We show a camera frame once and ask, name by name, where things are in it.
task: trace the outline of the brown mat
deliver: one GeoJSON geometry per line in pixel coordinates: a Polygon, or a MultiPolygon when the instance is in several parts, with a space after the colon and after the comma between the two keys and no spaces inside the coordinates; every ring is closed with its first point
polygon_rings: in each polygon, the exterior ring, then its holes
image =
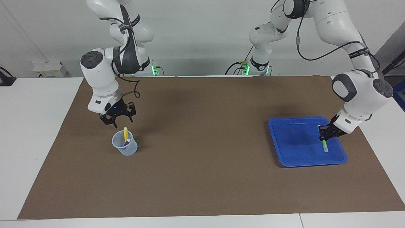
{"type": "Polygon", "coordinates": [[[328,77],[147,78],[138,88],[140,99],[126,97],[134,123],[117,122],[139,144],[125,157],[111,145],[117,130],[87,110],[83,81],[18,219],[405,210],[360,129],[340,138],[344,165],[279,164],[268,119],[333,117],[343,102],[328,77]]]}

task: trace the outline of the black cable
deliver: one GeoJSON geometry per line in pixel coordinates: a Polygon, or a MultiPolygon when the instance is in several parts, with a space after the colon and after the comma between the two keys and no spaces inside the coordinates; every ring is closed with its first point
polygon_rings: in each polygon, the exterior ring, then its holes
{"type": "Polygon", "coordinates": [[[114,72],[114,74],[115,74],[117,77],[119,76],[119,74],[117,74],[117,72],[114,70],[114,59],[115,59],[116,57],[118,57],[120,54],[122,54],[122,53],[125,51],[125,49],[128,48],[128,46],[129,46],[129,41],[130,41],[130,37],[127,38],[127,43],[125,44],[124,48],[123,48],[121,51],[119,51],[118,54],[116,54],[116,55],[113,57],[113,60],[111,61],[111,68],[113,69],[113,72],[114,72]]]}
{"type": "Polygon", "coordinates": [[[301,29],[301,25],[302,25],[303,19],[304,19],[304,16],[301,18],[300,25],[298,26],[297,37],[296,37],[296,43],[297,43],[297,51],[298,51],[298,54],[301,56],[301,58],[303,58],[303,59],[305,59],[305,60],[307,60],[307,61],[315,61],[315,60],[321,59],[321,58],[323,58],[323,57],[325,57],[325,56],[327,56],[327,55],[330,55],[330,54],[332,54],[333,52],[335,52],[335,51],[341,49],[342,47],[345,47],[345,46],[347,46],[347,45],[349,45],[349,44],[352,44],[352,43],[360,43],[360,44],[361,44],[360,41],[351,41],[351,42],[348,42],[348,43],[346,43],[346,44],[343,44],[342,46],[339,46],[339,47],[335,48],[334,50],[332,50],[332,51],[330,51],[330,52],[328,52],[328,53],[326,53],[326,54],[324,54],[324,55],[322,55],[322,56],[320,56],[320,57],[318,57],[318,58],[313,58],[313,59],[306,58],[306,57],[304,57],[304,56],[301,54],[301,52],[300,52],[300,29],[301,29]]]}
{"type": "Polygon", "coordinates": [[[225,74],[224,75],[227,75],[228,74],[228,72],[229,72],[229,70],[234,66],[234,65],[238,65],[239,64],[239,62],[235,62],[235,63],[233,63],[227,70],[226,70],[226,72],[225,72],[225,74]]]}
{"type": "Polygon", "coordinates": [[[164,69],[163,69],[163,67],[156,67],[156,68],[158,68],[158,69],[162,69],[163,76],[166,76],[166,75],[164,74],[164,69]]]}
{"type": "Polygon", "coordinates": [[[133,80],[125,79],[125,78],[121,77],[121,75],[118,75],[117,77],[118,77],[119,79],[121,79],[121,80],[126,81],[126,82],[138,82],[138,80],[133,81],[133,80]]]}
{"type": "Polygon", "coordinates": [[[270,75],[269,75],[269,76],[271,76],[271,73],[273,73],[273,66],[269,66],[269,67],[271,67],[271,71],[270,71],[270,75]]]}
{"type": "Polygon", "coordinates": [[[279,1],[280,1],[280,0],[277,0],[276,3],[274,3],[273,7],[272,7],[271,10],[270,10],[270,13],[273,12],[274,7],[277,5],[277,3],[278,3],[279,1]]]}
{"type": "Polygon", "coordinates": [[[382,70],[382,74],[386,75],[389,71],[391,71],[394,67],[398,66],[402,60],[405,59],[405,50],[401,52],[384,70],[382,70]]]}
{"type": "Polygon", "coordinates": [[[138,86],[139,82],[141,82],[141,81],[140,81],[140,80],[137,80],[137,81],[130,81],[130,82],[135,82],[135,83],[136,83],[136,84],[135,84],[135,87],[134,87],[134,90],[133,90],[133,91],[130,91],[130,92],[126,92],[126,93],[124,93],[122,96],[124,97],[124,96],[126,96],[126,95],[131,94],[131,93],[134,93],[134,95],[135,95],[136,98],[140,98],[140,97],[141,97],[141,93],[136,90],[136,87],[138,86]]]}
{"type": "Polygon", "coordinates": [[[243,70],[243,69],[245,69],[245,68],[243,68],[243,67],[236,68],[236,70],[233,72],[233,75],[236,75],[236,71],[237,71],[237,70],[239,70],[239,72],[240,72],[240,71],[243,70]]]}
{"type": "Polygon", "coordinates": [[[4,72],[6,72],[11,77],[14,77],[8,70],[4,69],[3,67],[0,67],[0,69],[2,69],[4,72]]]}
{"type": "Polygon", "coordinates": [[[249,53],[247,54],[247,56],[246,56],[246,58],[245,58],[244,61],[247,60],[247,58],[249,57],[249,55],[250,55],[250,53],[252,52],[253,48],[254,48],[254,45],[252,45],[252,47],[250,48],[250,51],[249,51],[249,53]]]}
{"type": "Polygon", "coordinates": [[[118,18],[114,18],[114,17],[108,17],[108,18],[100,18],[100,20],[102,21],[108,21],[108,20],[117,20],[119,21],[121,24],[124,24],[124,22],[118,18]]]}
{"type": "Polygon", "coordinates": [[[380,70],[381,65],[380,65],[378,59],[373,54],[369,53],[369,55],[377,62],[377,65],[378,65],[377,69],[374,72],[371,73],[371,74],[374,74],[374,73],[376,73],[376,72],[378,72],[380,70]]]}
{"type": "Polygon", "coordinates": [[[400,64],[395,65],[395,67],[393,67],[392,69],[395,69],[395,68],[397,68],[397,67],[401,66],[402,64],[404,64],[404,62],[405,62],[405,60],[404,60],[404,61],[402,61],[400,64]]]}

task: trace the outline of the green marker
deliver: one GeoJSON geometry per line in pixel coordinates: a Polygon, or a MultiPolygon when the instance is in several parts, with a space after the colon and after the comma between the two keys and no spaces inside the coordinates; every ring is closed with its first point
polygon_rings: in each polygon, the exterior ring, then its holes
{"type": "Polygon", "coordinates": [[[322,145],[324,146],[325,153],[329,152],[328,145],[326,144],[326,140],[322,140],[322,145]]]}

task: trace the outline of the clear plastic cup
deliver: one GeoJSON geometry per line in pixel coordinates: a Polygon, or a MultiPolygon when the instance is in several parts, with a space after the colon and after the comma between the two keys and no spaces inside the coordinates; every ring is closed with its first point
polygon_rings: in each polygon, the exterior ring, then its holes
{"type": "Polygon", "coordinates": [[[112,139],[113,146],[117,148],[122,155],[125,156],[130,156],[133,155],[136,150],[138,149],[138,144],[134,140],[134,136],[130,131],[128,131],[128,138],[131,139],[131,142],[124,146],[125,141],[124,141],[124,131],[119,131],[115,133],[112,139]]]}

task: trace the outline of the plastic tray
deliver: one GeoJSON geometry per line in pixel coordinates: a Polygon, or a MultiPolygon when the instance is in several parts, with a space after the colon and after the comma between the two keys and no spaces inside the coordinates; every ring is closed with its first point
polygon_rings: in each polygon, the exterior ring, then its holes
{"type": "Polygon", "coordinates": [[[319,140],[318,125],[328,123],[322,116],[270,119],[269,128],[281,164],[300,167],[346,163],[346,153],[337,138],[326,142],[327,153],[319,140]]]}
{"type": "Polygon", "coordinates": [[[396,87],[394,87],[393,97],[402,110],[405,111],[405,80],[402,80],[396,87]]]}

